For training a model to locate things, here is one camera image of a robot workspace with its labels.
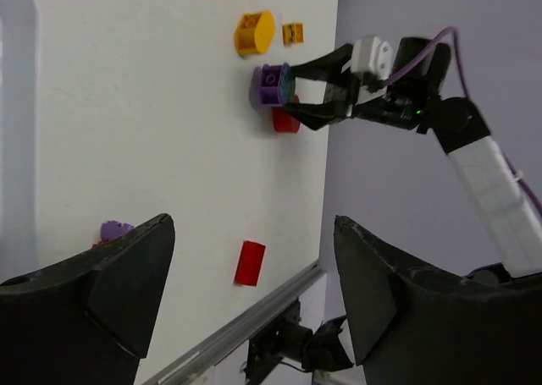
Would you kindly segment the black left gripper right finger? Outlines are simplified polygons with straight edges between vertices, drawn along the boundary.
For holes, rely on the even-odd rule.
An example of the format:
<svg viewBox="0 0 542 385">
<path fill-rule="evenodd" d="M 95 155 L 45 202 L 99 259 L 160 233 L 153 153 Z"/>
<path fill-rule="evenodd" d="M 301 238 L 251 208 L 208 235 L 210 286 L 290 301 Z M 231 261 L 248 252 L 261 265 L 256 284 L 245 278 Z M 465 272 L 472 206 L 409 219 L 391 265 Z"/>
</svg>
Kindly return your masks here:
<svg viewBox="0 0 542 385">
<path fill-rule="evenodd" d="M 541 277 L 457 276 L 335 219 L 355 362 L 369 384 L 538 384 Z"/>
</svg>

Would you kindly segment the purple paw print lego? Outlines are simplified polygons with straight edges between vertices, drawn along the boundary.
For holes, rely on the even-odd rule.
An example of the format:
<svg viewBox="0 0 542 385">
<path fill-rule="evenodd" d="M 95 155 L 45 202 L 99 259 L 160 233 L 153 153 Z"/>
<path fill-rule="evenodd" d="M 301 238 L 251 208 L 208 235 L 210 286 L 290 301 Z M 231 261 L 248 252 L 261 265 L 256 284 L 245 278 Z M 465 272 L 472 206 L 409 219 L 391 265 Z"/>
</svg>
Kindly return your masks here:
<svg viewBox="0 0 542 385">
<path fill-rule="evenodd" d="M 291 98 L 295 80 L 288 63 L 264 64 L 259 69 L 257 101 L 264 107 L 283 107 Z"/>
</svg>

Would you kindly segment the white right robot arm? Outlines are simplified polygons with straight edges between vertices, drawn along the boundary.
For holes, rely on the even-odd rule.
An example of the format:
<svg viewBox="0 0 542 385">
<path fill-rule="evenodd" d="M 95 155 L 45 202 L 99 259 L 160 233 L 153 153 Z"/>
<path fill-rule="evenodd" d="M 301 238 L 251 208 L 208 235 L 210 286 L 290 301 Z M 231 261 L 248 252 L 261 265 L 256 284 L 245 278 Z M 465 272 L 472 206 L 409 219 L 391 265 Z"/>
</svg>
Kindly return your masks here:
<svg viewBox="0 0 542 385">
<path fill-rule="evenodd" d="M 284 110 L 312 130 L 350 118 L 397 129 L 432 131 L 513 278 L 541 271 L 541 204 L 494 140 L 467 92 L 443 98 L 451 62 L 461 61 L 455 28 L 434 39 L 405 37 L 393 49 L 377 36 L 294 65 L 295 79 L 323 81 L 335 92 L 320 104 Z"/>
</svg>

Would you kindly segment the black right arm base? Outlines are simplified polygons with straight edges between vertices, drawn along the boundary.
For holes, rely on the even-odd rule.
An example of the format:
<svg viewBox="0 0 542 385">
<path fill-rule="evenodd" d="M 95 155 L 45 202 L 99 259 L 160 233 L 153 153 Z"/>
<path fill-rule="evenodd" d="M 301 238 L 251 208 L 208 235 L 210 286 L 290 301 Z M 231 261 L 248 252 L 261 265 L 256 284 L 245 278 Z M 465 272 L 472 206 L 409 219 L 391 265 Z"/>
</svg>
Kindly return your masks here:
<svg viewBox="0 0 542 385">
<path fill-rule="evenodd" d="M 296 300 L 249 339 L 244 372 L 247 384 L 261 384 L 279 365 L 303 373 L 342 371 L 354 366 L 348 350 L 347 319 L 339 316 L 312 330 L 301 324 L 301 302 Z"/>
</svg>

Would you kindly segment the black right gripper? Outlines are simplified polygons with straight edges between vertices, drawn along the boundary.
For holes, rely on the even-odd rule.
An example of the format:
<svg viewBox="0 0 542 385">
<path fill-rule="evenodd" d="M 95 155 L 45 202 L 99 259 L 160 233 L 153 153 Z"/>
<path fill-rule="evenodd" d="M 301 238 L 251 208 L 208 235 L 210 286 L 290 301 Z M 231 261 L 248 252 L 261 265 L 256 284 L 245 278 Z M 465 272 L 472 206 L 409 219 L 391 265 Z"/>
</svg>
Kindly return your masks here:
<svg viewBox="0 0 542 385">
<path fill-rule="evenodd" d="M 320 58 L 291 66 L 296 78 L 341 80 L 351 60 L 353 45 L 346 43 Z M 428 100 L 427 75 L 413 70 L 391 85 L 376 90 L 383 81 L 370 72 L 349 74 L 348 104 L 288 103 L 284 111 L 311 130 L 320 130 L 347 118 L 363 119 L 391 127 L 418 127 Z"/>
</svg>

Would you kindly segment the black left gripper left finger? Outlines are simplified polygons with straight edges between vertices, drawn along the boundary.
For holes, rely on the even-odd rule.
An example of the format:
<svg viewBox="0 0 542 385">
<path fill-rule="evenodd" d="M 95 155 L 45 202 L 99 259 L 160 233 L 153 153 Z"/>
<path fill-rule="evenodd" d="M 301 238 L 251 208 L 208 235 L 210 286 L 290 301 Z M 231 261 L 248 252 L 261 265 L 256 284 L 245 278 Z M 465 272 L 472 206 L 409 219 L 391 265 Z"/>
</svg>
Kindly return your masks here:
<svg viewBox="0 0 542 385">
<path fill-rule="evenodd" d="M 1 285 L 3 384 L 132 384 L 174 254 L 173 218 Z"/>
</svg>

